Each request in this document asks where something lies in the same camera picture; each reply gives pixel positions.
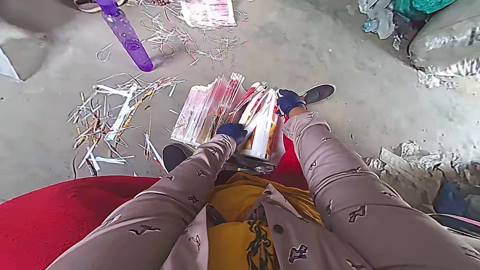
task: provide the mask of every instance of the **gray floor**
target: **gray floor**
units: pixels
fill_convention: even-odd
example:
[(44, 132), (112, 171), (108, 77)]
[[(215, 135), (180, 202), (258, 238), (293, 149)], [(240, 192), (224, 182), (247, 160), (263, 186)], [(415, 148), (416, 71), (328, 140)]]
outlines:
[[(249, 14), (247, 22), (228, 33), (249, 41), (235, 49), (233, 70), (246, 76), (244, 87), (265, 81), (300, 92), (315, 82), (335, 84), (335, 95), (311, 109), (322, 113), (333, 133), (363, 156), (376, 156), (381, 146), (417, 140), (430, 151), (442, 149), (476, 158), (480, 97), (419, 85), (416, 72), (392, 56), (388, 42), (362, 32), (365, 16), (358, 10), (349, 15), (348, 4), (357, 6), (353, 0), (236, 0), (235, 9)], [(123, 9), (140, 38), (150, 36), (140, 25), (145, 16), (139, 8)], [(41, 61), (38, 72), (25, 82), (0, 76), (0, 97), (4, 98), (0, 100), (0, 199), (6, 200), (71, 179), (76, 130), (66, 119), (80, 103), (79, 93), (89, 93), (96, 80), (106, 76), (139, 71), (98, 13), (82, 13), (54, 0), (4, 0), (0, 17), (36, 32), (36, 38), (39, 33), (45, 35), (45, 53), (23, 60), (32, 65)], [(110, 59), (98, 61), (95, 53), (111, 42)], [(149, 53), (158, 58), (158, 51)], [(178, 53), (176, 59), (144, 75), (144, 80), (153, 80), (181, 74), (192, 82), (179, 85), (171, 98), (167, 91), (159, 93), (149, 110), (139, 110), (133, 118), (133, 125), (147, 125), (152, 115), (152, 142), (158, 149), (169, 142), (169, 133), (161, 125), (171, 127), (176, 121), (168, 110), (178, 110), (193, 84), (207, 84), (218, 74), (230, 73), (231, 63), (212, 70), (206, 59), (198, 67), (188, 68), (190, 62), (187, 55)], [(124, 152), (138, 158), (130, 165), (102, 164), (100, 174), (135, 171), (140, 176), (157, 176), (158, 166), (145, 161), (136, 145), (142, 142), (142, 134), (129, 130), (123, 137), (130, 144)], [(85, 166), (78, 173), (89, 175)]]

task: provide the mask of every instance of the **purple water bottle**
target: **purple water bottle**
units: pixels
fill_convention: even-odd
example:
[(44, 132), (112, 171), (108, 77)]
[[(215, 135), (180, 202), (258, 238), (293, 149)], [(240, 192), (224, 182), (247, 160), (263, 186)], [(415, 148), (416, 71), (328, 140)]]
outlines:
[(153, 70), (154, 66), (148, 57), (145, 48), (138, 38), (135, 30), (130, 25), (125, 13), (118, 7), (114, 0), (96, 0), (102, 9), (102, 17), (110, 29), (119, 39), (125, 50), (133, 59), (138, 68), (145, 72)]

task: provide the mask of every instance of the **sleeve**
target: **sleeve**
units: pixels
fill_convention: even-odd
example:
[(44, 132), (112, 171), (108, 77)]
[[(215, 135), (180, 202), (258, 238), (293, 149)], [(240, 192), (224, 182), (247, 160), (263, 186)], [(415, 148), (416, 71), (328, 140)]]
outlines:
[(158, 270), (185, 227), (205, 205), (236, 147), (217, 135), (147, 190), (113, 211), (48, 270)]
[(290, 118), (285, 135), (325, 227), (374, 269), (480, 269), (480, 254), (413, 209), (330, 133), (317, 112)]

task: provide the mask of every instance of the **gray shoe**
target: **gray shoe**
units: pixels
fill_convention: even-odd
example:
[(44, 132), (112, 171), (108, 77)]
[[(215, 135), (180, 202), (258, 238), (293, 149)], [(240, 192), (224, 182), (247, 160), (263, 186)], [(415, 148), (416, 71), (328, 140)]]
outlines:
[[(73, 0), (78, 9), (88, 13), (95, 13), (101, 10), (100, 6), (95, 2), (95, 0)], [(118, 6), (123, 5), (126, 0), (115, 0)]]
[(167, 172), (171, 172), (180, 163), (193, 155), (193, 150), (183, 144), (166, 145), (162, 150), (162, 159)]
[(319, 86), (314, 86), (309, 90), (299, 93), (299, 96), (302, 97), (302, 100), (305, 101), (306, 105), (316, 103), (320, 100), (333, 95), (335, 93), (335, 85), (331, 84), (322, 84)]

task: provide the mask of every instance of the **blue glove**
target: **blue glove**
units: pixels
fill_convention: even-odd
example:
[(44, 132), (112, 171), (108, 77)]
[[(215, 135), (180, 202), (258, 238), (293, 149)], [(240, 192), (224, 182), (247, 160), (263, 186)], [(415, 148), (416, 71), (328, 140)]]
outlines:
[(242, 124), (233, 124), (228, 123), (218, 128), (216, 131), (217, 134), (225, 134), (232, 137), (237, 145), (241, 144), (245, 139), (248, 131), (243, 129), (244, 126)]
[(297, 93), (286, 89), (280, 89), (278, 93), (282, 95), (282, 97), (276, 100), (276, 104), (286, 116), (288, 116), (290, 111), (295, 107), (305, 107), (305, 104), (301, 101)]

